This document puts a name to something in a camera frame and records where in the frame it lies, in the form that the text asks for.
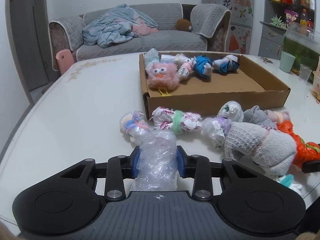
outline gray sofa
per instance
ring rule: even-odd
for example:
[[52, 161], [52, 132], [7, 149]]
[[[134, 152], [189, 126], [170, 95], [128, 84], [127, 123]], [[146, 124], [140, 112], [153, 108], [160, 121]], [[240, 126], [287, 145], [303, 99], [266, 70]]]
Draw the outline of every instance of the gray sofa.
[[[75, 61], [118, 54], [145, 52], [151, 48], [159, 51], [197, 50], [226, 51], [226, 40], [231, 12], [216, 4], [140, 4], [132, 5], [159, 25], [159, 32], [115, 44], [108, 48], [84, 45], [82, 29], [109, 9], [89, 12], [75, 17], [64, 17], [49, 23], [52, 55], [70, 49]], [[192, 32], [175, 30], [178, 19], [191, 22]]]

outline pink chair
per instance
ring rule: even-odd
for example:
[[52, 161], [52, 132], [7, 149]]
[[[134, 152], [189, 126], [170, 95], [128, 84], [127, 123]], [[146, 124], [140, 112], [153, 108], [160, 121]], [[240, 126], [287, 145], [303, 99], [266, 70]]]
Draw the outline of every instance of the pink chair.
[[60, 50], [56, 54], [56, 59], [59, 64], [61, 75], [65, 73], [75, 63], [75, 60], [73, 59], [73, 56], [69, 49]]

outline brown plush toy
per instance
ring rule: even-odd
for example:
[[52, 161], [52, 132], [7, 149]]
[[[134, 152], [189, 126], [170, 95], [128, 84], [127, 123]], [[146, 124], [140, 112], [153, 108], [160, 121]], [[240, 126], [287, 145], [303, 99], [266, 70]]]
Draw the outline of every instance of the brown plush toy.
[[184, 31], [184, 32], [191, 32], [192, 26], [191, 22], [186, 19], [179, 19], [176, 23], [176, 30], [177, 31]]

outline cardboard box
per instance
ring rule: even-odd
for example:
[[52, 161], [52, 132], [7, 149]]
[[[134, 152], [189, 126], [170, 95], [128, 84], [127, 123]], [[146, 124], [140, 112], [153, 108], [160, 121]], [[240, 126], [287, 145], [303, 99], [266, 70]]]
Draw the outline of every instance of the cardboard box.
[[[184, 52], [187, 57], [208, 56], [211, 60], [223, 58], [229, 53], [222, 52]], [[290, 88], [276, 76], [241, 55], [240, 67], [235, 73], [221, 75], [212, 73], [211, 79], [203, 79], [191, 73], [189, 79], [181, 82], [172, 96], [161, 97], [157, 90], [147, 86], [143, 55], [140, 55], [140, 80], [143, 103], [147, 118], [159, 106], [184, 112], [194, 112], [201, 116], [217, 114], [221, 106], [230, 100], [241, 104], [246, 110], [255, 105], [261, 109], [282, 107], [290, 93]]]

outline light blue blanket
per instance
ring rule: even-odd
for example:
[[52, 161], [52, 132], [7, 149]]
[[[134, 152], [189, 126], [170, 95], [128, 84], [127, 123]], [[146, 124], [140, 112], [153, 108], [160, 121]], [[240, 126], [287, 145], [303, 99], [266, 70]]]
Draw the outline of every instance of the light blue blanket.
[[98, 44], [102, 48], [111, 46], [112, 43], [123, 43], [133, 37], [139, 37], [132, 32], [133, 25], [141, 25], [143, 22], [152, 28], [158, 24], [148, 15], [121, 4], [100, 15], [82, 30], [85, 45]]

